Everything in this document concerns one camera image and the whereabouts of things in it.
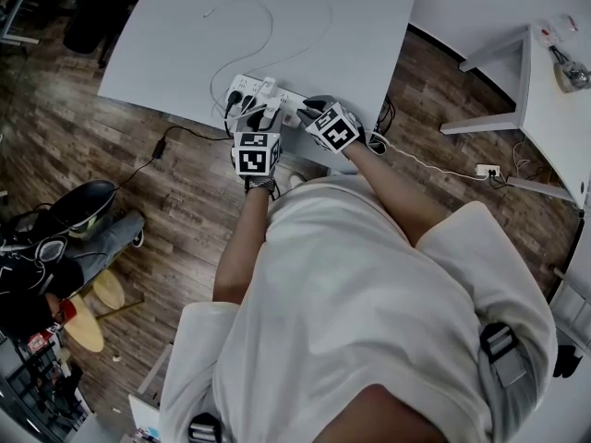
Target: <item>sneaker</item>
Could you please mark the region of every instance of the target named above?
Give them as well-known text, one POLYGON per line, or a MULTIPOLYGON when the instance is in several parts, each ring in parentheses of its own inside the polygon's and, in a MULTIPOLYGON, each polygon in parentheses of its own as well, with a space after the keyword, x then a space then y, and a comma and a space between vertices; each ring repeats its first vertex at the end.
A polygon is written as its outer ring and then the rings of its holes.
POLYGON ((133 247, 140 247, 144 244, 144 229, 142 228, 139 233, 138 236, 136 236, 133 241, 131 242, 131 245, 133 247))
POLYGON ((302 184, 304 184, 306 182, 306 179, 304 179, 304 177, 302 177, 300 174, 298 173, 292 173, 289 176, 289 186, 291 188, 296 188, 297 186, 301 186, 302 184))

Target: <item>power adapter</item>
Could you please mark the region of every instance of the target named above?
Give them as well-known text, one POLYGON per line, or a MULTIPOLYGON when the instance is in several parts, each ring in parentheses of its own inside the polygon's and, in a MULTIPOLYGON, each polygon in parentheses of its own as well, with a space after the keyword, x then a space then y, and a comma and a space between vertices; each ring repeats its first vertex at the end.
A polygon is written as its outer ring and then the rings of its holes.
POLYGON ((228 103, 226 105, 226 113, 230 112, 230 109, 236 105, 237 103, 240 103, 240 101, 242 100, 242 93, 240 93, 238 90, 233 90, 232 93, 228 96, 228 103))
POLYGON ((151 154, 152 159, 160 159, 163 156, 164 150, 166 149, 166 140, 164 138, 165 137, 160 138, 156 143, 154 151, 151 154))

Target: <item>white wall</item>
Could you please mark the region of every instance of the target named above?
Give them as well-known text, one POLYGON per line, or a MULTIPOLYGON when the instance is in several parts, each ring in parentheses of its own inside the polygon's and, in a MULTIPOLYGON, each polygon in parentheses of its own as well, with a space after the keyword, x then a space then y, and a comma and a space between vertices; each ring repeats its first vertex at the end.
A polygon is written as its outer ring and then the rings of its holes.
MULTIPOLYGON (((572 15, 580 27, 564 49, 591 67, 591 0, 415 0, 411 23, 467 57, 536 18, 560 13, 572 15)), ((516 67, 514 56, 482 69, 514 97, 516 67)))
POLYGON ((0 441, 2 443, 40 443, 2 409, 0 409, 0 441))

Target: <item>jeans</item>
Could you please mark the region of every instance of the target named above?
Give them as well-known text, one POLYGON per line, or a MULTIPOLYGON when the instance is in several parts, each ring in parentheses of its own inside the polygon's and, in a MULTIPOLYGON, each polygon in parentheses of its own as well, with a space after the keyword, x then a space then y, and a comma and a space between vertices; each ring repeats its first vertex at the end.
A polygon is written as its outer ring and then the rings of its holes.
POLYGON ((94 226, 90 239, 68 245, 65 257, 78 263, 86 285, 138 236, 143 226, 144 218, 137 210, 131 210, 115 223, 113 223, 113 217, 105 215, 94 226))

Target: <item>chair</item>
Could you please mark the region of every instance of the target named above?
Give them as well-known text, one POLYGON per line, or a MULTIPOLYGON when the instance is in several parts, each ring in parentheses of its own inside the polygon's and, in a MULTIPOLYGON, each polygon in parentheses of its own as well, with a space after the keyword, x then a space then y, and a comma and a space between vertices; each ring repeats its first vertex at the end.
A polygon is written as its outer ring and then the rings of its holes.
POLYGON ((123 30, 127 22, 128 8, 138 0, 75 1, 77 9, 66 27, 64 45, 76 53, 90 54, 104 39, 99 57, 99 68, 104 68, 106 54, 115 36, 123 30))

